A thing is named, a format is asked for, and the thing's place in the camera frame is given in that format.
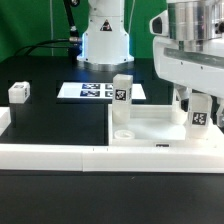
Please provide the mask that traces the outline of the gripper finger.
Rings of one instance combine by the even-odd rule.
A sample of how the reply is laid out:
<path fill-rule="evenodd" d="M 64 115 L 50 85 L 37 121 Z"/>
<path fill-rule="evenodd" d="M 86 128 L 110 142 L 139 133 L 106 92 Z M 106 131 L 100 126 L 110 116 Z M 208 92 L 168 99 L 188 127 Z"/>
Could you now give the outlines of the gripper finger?
<path fill-rule="evenodd" d="M 219 127 L 224 127 L 224 99 L 217 98 L 217 103 L 219 105 L 218 110 L 216 112 L 217 125 Z"/>
<path fill-rule="evenodd" d="M 174 98 L 180 103 L 180 107 L 183 111 L 188 111 L 188 103 L 191 90 L 188 87 L 175 84 L 174 85 Z"/>

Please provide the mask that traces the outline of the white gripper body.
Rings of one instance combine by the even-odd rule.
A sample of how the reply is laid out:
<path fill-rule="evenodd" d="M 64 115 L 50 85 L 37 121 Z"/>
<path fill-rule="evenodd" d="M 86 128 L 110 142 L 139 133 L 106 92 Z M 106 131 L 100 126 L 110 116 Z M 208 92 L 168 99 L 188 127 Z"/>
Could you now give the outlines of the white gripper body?
<path fill-rule="evenodd" d="M 205 41 L 202 52 L 186 52 L 176 41 L 156 36 L 153 55 L 161 79 L 224 99 L 224 38 Z"/>

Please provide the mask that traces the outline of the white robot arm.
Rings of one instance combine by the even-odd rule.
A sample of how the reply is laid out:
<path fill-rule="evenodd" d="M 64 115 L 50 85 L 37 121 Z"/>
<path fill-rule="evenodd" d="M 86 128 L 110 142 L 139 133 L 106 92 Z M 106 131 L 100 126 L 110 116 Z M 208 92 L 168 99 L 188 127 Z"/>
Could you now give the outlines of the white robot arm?
<path fill-rule="evenodd" d="M 134 61 L 124 29 L 124 0 L 88 0 L 81 66 L 113 71 Z M 157 75 L 217 98 L 224 127 L 224 0 L 166 0 L 149 22 Z"/>

